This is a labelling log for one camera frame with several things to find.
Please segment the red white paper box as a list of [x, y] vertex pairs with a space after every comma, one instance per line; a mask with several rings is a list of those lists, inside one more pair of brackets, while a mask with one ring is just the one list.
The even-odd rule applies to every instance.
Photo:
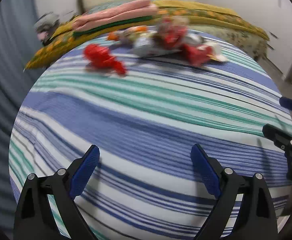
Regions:
[[208, 53], [208, 57], [211, 60], [218, 62], [228, 62], [228, 58], [222, 54], [222, 50], [219, 44], [216, 42], [205, 42], [203, 45], [207, 45], [211, 48], [211, 52]]

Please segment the long red snack wrapper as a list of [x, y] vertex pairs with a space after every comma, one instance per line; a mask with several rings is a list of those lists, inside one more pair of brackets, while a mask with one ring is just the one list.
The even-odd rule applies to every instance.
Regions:
[[183, 44], [180, 47], [184, 58], [194, 67], [199, 67], [210, 60], [212, 55], [212, 47], [202, 44], [198, 47], [193, 47], [188, 44]]

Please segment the orange white snack wrapper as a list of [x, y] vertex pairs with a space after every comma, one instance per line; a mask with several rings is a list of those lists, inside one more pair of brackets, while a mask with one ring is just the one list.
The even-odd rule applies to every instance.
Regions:
[[125, 30], [117, 30], [108, 34], [107, 40], [120, 41], [124, 43], [131, 43], [138, 39], [143, 33], [146, 33], [148, 28], [146, 25], [139, 25], [130, 27]]

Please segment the crushed red soda can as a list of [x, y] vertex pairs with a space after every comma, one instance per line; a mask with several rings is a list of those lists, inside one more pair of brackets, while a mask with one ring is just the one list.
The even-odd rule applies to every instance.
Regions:
[[187, 33], [188, 20], [181, 16], [164, 16], [156, 26], [156, 39], [167, 50], [179, 48]]

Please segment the striped blue green tablecloth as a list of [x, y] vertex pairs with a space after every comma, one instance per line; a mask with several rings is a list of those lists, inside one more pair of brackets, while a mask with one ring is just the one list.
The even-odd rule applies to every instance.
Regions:
[[225, 63], [201, 68], [172, 57], [138, 59], [100, 36], [124, 63], [124, 77], [89, 69], [84, 46], [52, 64], [25, 97], [9, 146], [11, 187], [19, 197], [30, 173], [50, 176], [94, 144], [100, 162], [75, 198], [100, 239], [191, 239], [214, 198], [194, 172], [200, 144], [242, 176], [261, 173], [275, 212], [289, 198], [284, 153], [262, 134], [265, 124], [292, 134], [278, 88], [247, 54], [211, 35]]

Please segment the white wardrobe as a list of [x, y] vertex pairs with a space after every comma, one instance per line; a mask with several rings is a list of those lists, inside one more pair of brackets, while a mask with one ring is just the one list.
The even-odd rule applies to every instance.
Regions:
[[292, 67], [292, 3], [290, 0], [198, 0], [234, 10], [269, 36], [268, 59], [288, 75]]

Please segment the mustard yellow blanket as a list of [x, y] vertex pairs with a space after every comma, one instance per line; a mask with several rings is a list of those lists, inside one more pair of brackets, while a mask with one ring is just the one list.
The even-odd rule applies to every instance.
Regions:
[[121, 25], [113, 23], [108, 28], [103, 27], [96, 32], [82, 36], [74, 36], [72, 23], [83, 15], [59, 25], [51, 37], [50, 43], [38, 50], [25, 68], [47, 67], [75, 47], [100, 35], [138, 25], [155, 25], [163, 16], [186, 18], [191, 29], [221, 38], [255, 60], [267, 54], [267, 42], [269, 41], [267, 33], [262, 28], [243, 20], [231, 9], [191, 1], [154, 0], [152, 2], [158, 6], [158, 12], [156, 16], [147, 21], [130, 20]]

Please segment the blue-grey curtain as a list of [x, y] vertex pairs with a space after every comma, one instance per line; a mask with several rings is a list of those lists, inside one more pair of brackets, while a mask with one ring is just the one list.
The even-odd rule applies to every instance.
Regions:
[[8, 165], [10, 135], [25, 96], [42, 74], [23, 70], [41, 48], [36, 21], [34, 0], [0, 2], [0, 227], [7, 234], [12, 232], [16, 210]]

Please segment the pile of clothes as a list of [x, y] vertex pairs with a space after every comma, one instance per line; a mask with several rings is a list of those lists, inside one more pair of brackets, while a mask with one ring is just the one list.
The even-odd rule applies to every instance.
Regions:
[[49, 12], [42, 15], [34, 24], [34, 29], [40, 42], [46, 46], [60, 25], [59, 15]]

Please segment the bed with floral sheet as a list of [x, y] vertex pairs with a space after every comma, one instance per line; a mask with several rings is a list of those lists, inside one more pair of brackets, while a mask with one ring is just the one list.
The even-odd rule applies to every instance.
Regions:
[[134, 9], [113, 16], [101, 23], [91, 25], [88, 30], [77, 31], [76, 20], [92, 14], [112, 10], [136, 0], [78, 0], [80, 12], [69, 21], [60, 24], [48, 40], [26, 64], [26, 69], [50, 66], [75, 47], [103, 34], [110, 34], [126, 44], [134, 43], [150, 31], [163, 17], [172, 18], [193, 30], [203, 31], [233, 44], [251, 57], [266, 53], [269, 41], [267, 33], [260, 27], [243, 20], [234, 11], [214, 5], [181, 0], [149, 0], [148, 9]]

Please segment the folded pink blanket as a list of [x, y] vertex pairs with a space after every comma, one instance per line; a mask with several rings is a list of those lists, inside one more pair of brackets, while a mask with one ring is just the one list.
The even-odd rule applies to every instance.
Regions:
[[130, 20], [147, 21], [156, 16], [158, 6], [151, 0], [135, 0], [102, 11], [85, 14], [72, 23], [74, 36], [82, 36], [96, 32], [103, 27], [110, 27], [113, 23], [119, 25]]

